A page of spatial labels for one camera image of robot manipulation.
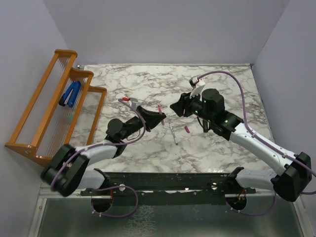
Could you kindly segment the pink highlighter pen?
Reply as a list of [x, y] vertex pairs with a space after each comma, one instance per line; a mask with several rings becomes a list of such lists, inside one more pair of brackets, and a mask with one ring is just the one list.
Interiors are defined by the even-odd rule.
[[[160, 105], [158, 105], [158, 112], [159, 112], [159, 114], [162, 115], [162, 110], [161, 110], [161, 106], [160, 106]], [[162, 126], [165, 125], [164, 120], [161, 121], [161, 125], [162, 125]]]

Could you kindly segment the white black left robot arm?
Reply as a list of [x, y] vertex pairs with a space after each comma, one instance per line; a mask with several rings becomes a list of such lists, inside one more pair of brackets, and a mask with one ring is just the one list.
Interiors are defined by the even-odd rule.
[[103, 141], [83, 147], [65, 144], [56, 152], [40, 177], [64, 197], [76, 189], [92, 188], [103, 195], [109, 182], [100, 171], [87, 172], [89, 165], [120, 156], [127, 145], [139, 141], [166, 118], [165, 113], [148, 111], [141, 106], [134, 109], [136, 116], [126, 122], [118, 118], [109, 121]]

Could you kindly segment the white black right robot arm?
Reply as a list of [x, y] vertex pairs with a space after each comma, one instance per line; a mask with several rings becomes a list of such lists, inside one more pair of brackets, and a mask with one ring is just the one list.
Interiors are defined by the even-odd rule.
[[243, 188], [266, 189], [294, 202], [310, 183], [310, 156], [304, 152], [295, 154], [255, 132], [243, 119], [226, 111], [224, 97], [218, 90], [207, 89], [195, 96], [183, 93], [170, 108], [179, 117], [196, 115], [207, 122], [215, 134], [244, 147], [271, 168], [271, 171], [242, 168], [227, 180], [230, 192], [238, 193]]

